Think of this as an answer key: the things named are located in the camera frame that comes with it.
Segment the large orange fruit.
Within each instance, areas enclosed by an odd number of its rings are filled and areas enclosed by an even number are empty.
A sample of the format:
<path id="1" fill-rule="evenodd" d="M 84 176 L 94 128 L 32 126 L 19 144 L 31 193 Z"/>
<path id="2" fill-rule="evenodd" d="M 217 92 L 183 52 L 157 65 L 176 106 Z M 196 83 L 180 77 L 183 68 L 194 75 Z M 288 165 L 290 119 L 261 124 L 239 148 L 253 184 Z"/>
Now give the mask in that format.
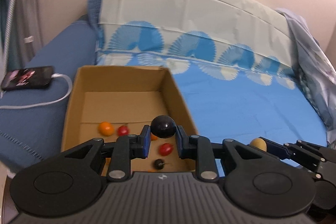
<path id="1" fill-rule="evenodd" d="M 157 137 L 157 136 L 155 136 L 155 135 L 151 134 L 151 140 L 157 140 L 157 139 L 158 139 L 158 137 Z"/>

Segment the blue sofa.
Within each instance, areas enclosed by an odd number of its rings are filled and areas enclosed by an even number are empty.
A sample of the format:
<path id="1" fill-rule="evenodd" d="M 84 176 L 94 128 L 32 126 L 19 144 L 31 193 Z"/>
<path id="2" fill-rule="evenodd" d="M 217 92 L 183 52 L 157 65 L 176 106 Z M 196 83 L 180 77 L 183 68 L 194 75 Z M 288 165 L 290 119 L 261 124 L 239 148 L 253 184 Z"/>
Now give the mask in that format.
<path id="1" fill-rule="evenodd" d="M 75 79 L 79 67 L 94 65 L 101 0 L 88 0 L 87 14 L 44 46 L 27 67 L 53 66 L 56 73 Z M 45 89 L 5 92 L 1 106 L 1 163 L 12 173 L 60 152 L 68 99 L 67 81 L 58 77 Z"/>

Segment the grey curtain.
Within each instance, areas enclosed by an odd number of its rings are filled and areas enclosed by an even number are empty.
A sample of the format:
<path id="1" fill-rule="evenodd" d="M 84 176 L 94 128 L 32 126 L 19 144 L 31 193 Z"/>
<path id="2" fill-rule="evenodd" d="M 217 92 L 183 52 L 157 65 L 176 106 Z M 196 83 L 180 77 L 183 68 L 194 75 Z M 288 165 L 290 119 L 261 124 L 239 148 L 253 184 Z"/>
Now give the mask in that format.
<path id="1" fill-rule="evenodd" d="M 1 68 L 24 67 L 44 45 L 39 0 L 1 0 Z"/>

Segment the grey plaid blanket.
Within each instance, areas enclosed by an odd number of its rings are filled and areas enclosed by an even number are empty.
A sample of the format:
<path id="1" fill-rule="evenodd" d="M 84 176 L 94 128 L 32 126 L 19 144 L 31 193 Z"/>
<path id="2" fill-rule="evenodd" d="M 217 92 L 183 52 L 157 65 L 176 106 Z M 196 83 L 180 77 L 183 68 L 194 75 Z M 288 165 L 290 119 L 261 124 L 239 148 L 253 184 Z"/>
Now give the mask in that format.
<path id="1" fill-rule="evenodd" d="M 296 44 L 299 84 L 325 124 L 327 146 L 335 149 L 335 69 L 303 17 L 288 9 L 276 11 L 285 17 Z"/>

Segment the red cherry tomato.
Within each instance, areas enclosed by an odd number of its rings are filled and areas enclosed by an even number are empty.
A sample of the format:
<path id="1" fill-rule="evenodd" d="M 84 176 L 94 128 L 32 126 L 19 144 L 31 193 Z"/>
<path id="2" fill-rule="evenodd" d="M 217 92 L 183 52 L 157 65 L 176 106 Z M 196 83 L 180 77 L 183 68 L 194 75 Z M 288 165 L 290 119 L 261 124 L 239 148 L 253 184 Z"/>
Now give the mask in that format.
<path id="1" fill-rule="evenodd" d="M 174 146 L 171 143 L 163 143 L 158 148 L 158 153 L 161 156 L 168 156 L 173 152 Z"/>
<path id="2" fill-rule="evenodd" d="M 129 134 L 129 128 L 127 125 L 121 125 L 118 129 L 117 129 L 117 135 L 118 136 L 125 136 Z"/>

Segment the yellow-green longan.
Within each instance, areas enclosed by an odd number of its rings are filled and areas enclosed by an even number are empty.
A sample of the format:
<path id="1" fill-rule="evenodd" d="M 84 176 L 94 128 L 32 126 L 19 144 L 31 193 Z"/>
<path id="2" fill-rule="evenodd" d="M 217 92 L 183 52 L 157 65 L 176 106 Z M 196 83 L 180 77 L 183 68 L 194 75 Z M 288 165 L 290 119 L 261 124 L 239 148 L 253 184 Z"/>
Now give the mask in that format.
<path id="1" fill-rule="evenodd" d="M 262 138 L 255 138 L 253 139 L 250 144 L 252 147 L 258 148 L 264 152 L 267 151 L 267 144 L 265 142 L 265 140 L 263 140 Z"/>

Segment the small yellow-orange tomato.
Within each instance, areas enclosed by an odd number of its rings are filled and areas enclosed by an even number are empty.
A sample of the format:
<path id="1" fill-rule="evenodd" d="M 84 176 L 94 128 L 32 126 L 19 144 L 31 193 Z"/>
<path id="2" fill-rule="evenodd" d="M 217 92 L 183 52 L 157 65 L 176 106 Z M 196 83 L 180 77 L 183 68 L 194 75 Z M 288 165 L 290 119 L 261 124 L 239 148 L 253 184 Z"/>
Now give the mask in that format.
<path id="1" fill-rule="evenodd" d="M 111 136 L 114 134 L 114 126 L 109 122 L 101 122 L 97 129 L 103 136 Z"/>

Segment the brown cardboard box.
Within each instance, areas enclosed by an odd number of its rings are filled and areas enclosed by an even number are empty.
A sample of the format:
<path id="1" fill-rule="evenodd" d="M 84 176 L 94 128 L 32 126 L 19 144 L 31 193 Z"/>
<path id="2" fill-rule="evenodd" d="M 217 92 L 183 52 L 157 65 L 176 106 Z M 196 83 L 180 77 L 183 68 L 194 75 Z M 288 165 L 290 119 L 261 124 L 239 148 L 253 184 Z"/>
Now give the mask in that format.
<path id="1" fill-rule="evenodd" d="M 64 124 L 62 150 L 93 138 L 106 143 L 118 135 L 104 136 L 102 122 L 114 130 L 127 126 L 138 135 L 159 115 L 170 116 L 187 135 L 197 128 L 171 72 L 163 67 L 83 66 L 75 77 Z"/>

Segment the black smartphone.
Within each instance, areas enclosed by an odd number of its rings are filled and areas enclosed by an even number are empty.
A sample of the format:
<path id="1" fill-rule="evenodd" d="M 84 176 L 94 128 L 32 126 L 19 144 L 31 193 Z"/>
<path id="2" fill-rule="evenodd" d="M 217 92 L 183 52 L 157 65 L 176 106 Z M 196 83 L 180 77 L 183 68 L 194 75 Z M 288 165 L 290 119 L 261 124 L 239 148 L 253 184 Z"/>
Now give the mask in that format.
<path id="1" fill-rule="evenodd" d="M 52 66 L 15 69 L 6 73 L 1 89 L 4 91 L 44 89 L 50 85 L 53 73 Z"/>

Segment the blue patterned bed sheet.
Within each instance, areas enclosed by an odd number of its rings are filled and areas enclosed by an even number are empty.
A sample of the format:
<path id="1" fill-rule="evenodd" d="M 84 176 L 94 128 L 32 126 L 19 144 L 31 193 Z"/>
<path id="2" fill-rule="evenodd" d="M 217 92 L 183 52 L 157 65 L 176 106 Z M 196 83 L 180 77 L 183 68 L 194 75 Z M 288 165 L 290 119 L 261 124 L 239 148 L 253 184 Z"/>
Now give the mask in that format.
<path id="1" fill-rule="evenodd" d="M 327 146 L 299 84 L 293 34 L 274 9 L 255 0 L 88 0 L 87 8 L 96 64 L 168 68 L 210 141 Z"/>

